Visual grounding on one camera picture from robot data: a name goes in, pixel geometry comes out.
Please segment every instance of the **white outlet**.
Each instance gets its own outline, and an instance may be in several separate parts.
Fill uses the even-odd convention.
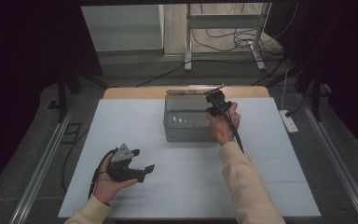
[[[286,117],[287,110],[280,110],[279,111],[281,118],[283,120],[284,126],[286,127],[287,132],[289,133],[298,133],[298,128],[295,125],[295,122],[292,120],[291,117]]]

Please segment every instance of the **black cable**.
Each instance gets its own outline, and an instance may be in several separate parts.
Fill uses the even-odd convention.
[[[245,7],[245,3],[242,4],[242,8],[241,8],[240,14],[242,14],[244,7]],[[237,28],[235,28],[235,30],[234,30],[234,44],[235,44],[235,46],[237,46],[237,42],[235,41],[236,33],[237,33]]]
[[[76,144],[80,141],[80,139],[83,138],[84,135],[86,135],[86,133],[90,130],[90,128],[88,128],[86,131],[84,131],[77,139],[76,141],[74,142],[74,144],[72,145],[72,147],[69,149],[68,151],[68,154],[66,154],[66,158],[65,158],[65,161],[63,162],[63,166],[62,166],[62,172],[61,172],[61,182],[62,182],[62,189],[63,189],[63,192],[66,193],[66,191],[68,190],[65,186],[65,165],[66,163],[68,162],[68,158],[69,158],[69,155],[71,155],[71,152],[74,150]]]
[[[235,7],[234,7],[234,3],[231,5],[231,10],[227,13],[229,14],[232,9],[234,8],[234,14],[235,14]],[[204,10],[203,10],[203,7],[202,7],[202,4],[200,4],[200,10],[201,10],[201,14],[203,14]],[[220,37],[224,37],[224,36],[228,36],[228,35],[233,35],[234,33],[231,33],[231,34],[226,34],[226,35],[209,35],[208,33],[208,30],[207,29],[204,29],[205,30],[205,33],[208,37],[211,37],[211,38],[220,38]]]
[[[220,37],[225,37],[225,36],[229,36],[229,35],[254,35],[254,34],[242,34],[242,33],[246,33],[246,32],[250,32],[250,31],[254,31],[255,29],[249,29],[249,30],[243,30],[243,31],[238,31],[237,33],[233,32],[233,33],[229,33],[226,35],[208,35],[208,37],[212,37],[212,38],[220,38]]]
[[[287,118],[291,117],[292,115],[294,115],[295,113],[297,113],[297,112],[300,110],[301,106],[302,106],[303,103],[304,103],[306,93],[307,93],[307,90],[304,90],[304,92],[303,92],[303,97],[302,97],[302,99],[301,99],[300,105],[296,108],[296,110],[294,110],[294,111],[288,111],[288,112],[285,114],[285,116],[286,116]]]
[[[257,13],[257,14],[258,14],[257,9],[255,8],[255,3],[252,3],[252,6],[253,6],[253,8],[255,9],[255,13]]]
[[[110,154],[113,153],[113,151],[114,151],[114,150],[110,150],[108,153],[106,153],[106,154],[103,156],[103,159],[100,161],[100,164],[98,165],[97,169],[95,169],[94,176],[92,177],[92,180],[91,180],[91,185],[89,186],[89,197],[88,197],[88,199],[90,198],[91,194],[94,192],[95,183],[97,182],[98,175],[103,174],[103,173],[106,173],[106,172],[100,172],[101,165],[102,165],[103,162],[106,160],[106,158],[107,158]]]
[[[266,75],[266,76],[264,76],[264,77],[258,79],[256,82],[252,83],[252,86],[254,86],[254,85],[257,84],[258,82],[261,82],[262,80],[264,80],[264,79],[266,79],[266,78],[272,76],[272,74],[279,68],[279,66],[281,66],[281,64],[283,63],[284,59],[285,59],[285,58],[282,58],[282,59],[279,61],[278,65],[277,65],[268,75]]]
[[[214,48],[214,47],[212,47],[212,46],[209,46],[209,45],[200,43],[200,42],[196,39],[196,37],[194,36],[193,29],[191,29],[191,34],[193,35],[194,41],[196,41],[197,44],[199,44],[199,45],[201,45],[201,46],[203,46],[203,47],[209,48],[209,49],[214,49],[214,50],[222,51],[222,52],[228,52],[228,51],[232,51],[232,50],[234,50],[234,49],[236,49],[236,48],[238,47],[238,46],[235,46],[235,47],[232,48],[232,49],[217,49],[217,48]]]
[[[260,61],[260,62],[276,62],[276,61],[278,61],[278,60],[263,60],[263,61]],[[171,70],[171,71],[168,71],[168,72],[166,72],[166,73],[164,73],[164,74],[162,74],[162,75],[159,75],[159,76],[157,76],[157,77],[153,77],[153,78],[151,78],[151,79],[149,79],[149,80],[147,80],[147,81],[145,81],[145,82],[143,82],[143,83],[141,83],[141,84],[136,85],[136,86],[135,86],[135,88],[141,87],[141,86],[143,86],[143,85],[145,85],[145,84],[147,84],[147,83],[149,83],[149,82],[152,82],[152,81],[154,81],[154,80],[156,80],[156,79],[159,79],[159,78],[161,78],[161,77],[165,77],[165,76],[167,76],[168,74],[170,74],[170,73],[172,73],[172,72],[176,71],[178,68],[182,67],[183,65],[185,65],[185,64],[187,64],[187,63],[193,63],[193,62],[213,62],[213,63],[257,63],[257,62],[259,62],[259,61],[258,61],[258,60],[252,60],[252,61],[249,61],[249,62],[231,62],[231,61],[221,61],[221,60],[199,60],[199,59],[196,59],[196,60],[190,60],[190,61],[188,61],[188,62],[181,63],[179,66],[177,66],[177,67],[173,68],[173,70]]]
[[[240,146],[240,149],[241,149],[242,153],[244,154],[245,152],[243,151],[240,135],[238,134],[237,127],[235,127],[234,123],[232,122],[232,119],[228,117],[226,112],[222,108],[220,108],[220,106],[217,103],[215,103],[214,100],[211,99],[211,103],[212,103],[212,105],[216,106],[220,110],[220,112],[222,113],[223,117],[226,119],[228,126],[231,128],[232,132],[234,132],[235,139],[237,140],[237,143]]]

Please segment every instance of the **sleeve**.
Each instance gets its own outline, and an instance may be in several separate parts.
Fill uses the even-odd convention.
[[[98,201],[94,195],[89,197],[89,201],[83,208],[75,210],[72,217],[66,220],[65,224],[69,223],[88,223],[97,224],[103,223],[111,207]]]
[[[260,173],[251,158],[241,152],[238,144],[224,144],[219,157],[224,164],[223,177],[231,194],[238,223],[284,224],[267,193]]]

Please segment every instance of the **metal box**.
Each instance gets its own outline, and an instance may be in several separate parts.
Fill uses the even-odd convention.
[[[203,91],[169,93],[165,97],[164,128],[168,142],[214,142],[206,119]]]

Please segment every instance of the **white surface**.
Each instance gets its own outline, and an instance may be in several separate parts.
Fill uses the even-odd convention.
[[[259,169],[268,193],[284,217],[319,216],[272,98],[238,102],[239,134]],[[101,100],[59,217],[70,217],[88,197],[93,172],[103,155],[126,143],[141,154],[130,164],[156,164],[144,183],[122,190],[110,217],[234,218],[223,180],[217,143],[169,143],[163,127],[164,99]]]
[[[158,5],[82,7],[97,51],[162,49]]]

